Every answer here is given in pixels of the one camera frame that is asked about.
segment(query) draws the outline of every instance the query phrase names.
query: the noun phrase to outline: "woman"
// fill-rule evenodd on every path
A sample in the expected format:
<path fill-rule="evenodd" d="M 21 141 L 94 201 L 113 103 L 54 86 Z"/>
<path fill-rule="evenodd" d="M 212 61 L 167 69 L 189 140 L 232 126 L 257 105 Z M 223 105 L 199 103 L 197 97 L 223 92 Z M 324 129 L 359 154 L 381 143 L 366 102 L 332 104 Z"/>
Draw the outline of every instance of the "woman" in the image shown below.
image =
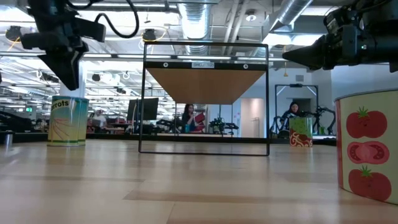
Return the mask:
<path fill-rule="evenodd" d="M 282 129 L 289 130 L 289 118 L 296 116 L 301 116 L 301 113 L 299 112 L 299 104 L 293 101 L 289 109 L 280 118 Z"/>
<path fill-rule="evenodd" d="M 195 126 L 195 116 L 193 115 L 193 105 L 186 104 L 184 108 L 184 113 L 182 114 L 182 133 L 186 133 L 185 126 L 189 125 L 189 132 L 193 132 L 196 128 Z"/>

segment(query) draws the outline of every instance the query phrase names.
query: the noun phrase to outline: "camera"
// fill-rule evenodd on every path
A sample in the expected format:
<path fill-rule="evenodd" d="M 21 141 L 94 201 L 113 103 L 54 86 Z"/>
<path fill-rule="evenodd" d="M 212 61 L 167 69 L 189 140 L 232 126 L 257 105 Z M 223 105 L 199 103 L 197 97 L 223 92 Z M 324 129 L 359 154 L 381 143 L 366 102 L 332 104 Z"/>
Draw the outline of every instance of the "camera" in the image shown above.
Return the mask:
<path fill-rule="evenodd" d="M 387 62 L 390 72 L 398 71 L 398 1 L 356 0 L 330 12 L 323 23 L 326 35 L 282 57 L 311 70 Z"/>

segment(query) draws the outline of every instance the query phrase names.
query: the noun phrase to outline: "person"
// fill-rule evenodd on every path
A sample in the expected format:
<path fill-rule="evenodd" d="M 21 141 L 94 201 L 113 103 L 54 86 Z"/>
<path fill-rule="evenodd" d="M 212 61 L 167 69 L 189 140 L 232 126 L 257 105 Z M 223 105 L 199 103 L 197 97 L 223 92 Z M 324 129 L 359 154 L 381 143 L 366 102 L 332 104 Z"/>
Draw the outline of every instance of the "person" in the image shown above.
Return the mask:
<path fill-rule="evenodd" d="M 106 127 L 106 118 L 105 118 L 104 115 L 102 115 L 102 111 L 101 110 L 95 111 L 95 114 L 93 116 L 93 120 L 99 121 L 99 125 L 96 126 L 95 132 L 96 133 L 100 133 L 101 130 Z"/>
<path fill-rule="evenodd" d="M 186 104 L 184 108 L 184 113 L 182 114 L 182 133 L 186 133 L 185 126 L 189 125 L 189 132 L 194 132 L 195 125 L 195 115 L 193 115 L 193 105 Z"/>
<path fill-rule="evenodd" d="M 280 123 L 282 124 L 282 129 L 289 130 L 289 118 L 301 116 L 299 111 L 299 104 L 297 102 L 292 102 L 289 109 L 280 118 Z"/>

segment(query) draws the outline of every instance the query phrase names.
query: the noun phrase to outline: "tomato can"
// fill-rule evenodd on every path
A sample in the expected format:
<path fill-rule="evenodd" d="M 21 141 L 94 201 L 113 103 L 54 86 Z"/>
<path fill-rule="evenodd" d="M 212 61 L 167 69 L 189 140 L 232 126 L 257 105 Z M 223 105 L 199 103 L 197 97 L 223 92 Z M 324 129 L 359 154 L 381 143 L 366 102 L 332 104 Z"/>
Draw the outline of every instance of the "tomato can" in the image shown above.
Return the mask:
<path fill-rule="evenodd" d="M 398 90 L 335 101 L 338 183 L 354 194 L 398 204 Z"/>

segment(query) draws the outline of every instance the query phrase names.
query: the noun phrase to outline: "tomato illustration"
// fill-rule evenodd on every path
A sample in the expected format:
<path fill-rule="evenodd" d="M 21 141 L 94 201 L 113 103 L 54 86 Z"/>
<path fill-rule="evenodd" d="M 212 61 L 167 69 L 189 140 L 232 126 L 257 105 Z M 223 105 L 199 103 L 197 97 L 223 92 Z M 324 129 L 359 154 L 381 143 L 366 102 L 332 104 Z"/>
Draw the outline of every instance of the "tomato illustration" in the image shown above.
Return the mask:
<path fill-rule="evenodd" d="M 387 118 L 380 111 L 368 111 L 364 107 L 347 117 L 347 132 L 353 138 L 378 138 L 387 129 Z"/>
<path fill-rule="evenodd" d="M 383 164 L 390 157 L 387 146 L 378 141 L 351 142 L 347 147 L 347 154 L 355 164 Z"/>
<path fill-rule="evenodd" d="M 351 170 L 348 175 L 348 183 L 354 194 L 385 201 L 391 195 L 390 180 L 381 173 L 371 172 L 367 167 L 361 170 Z"/>

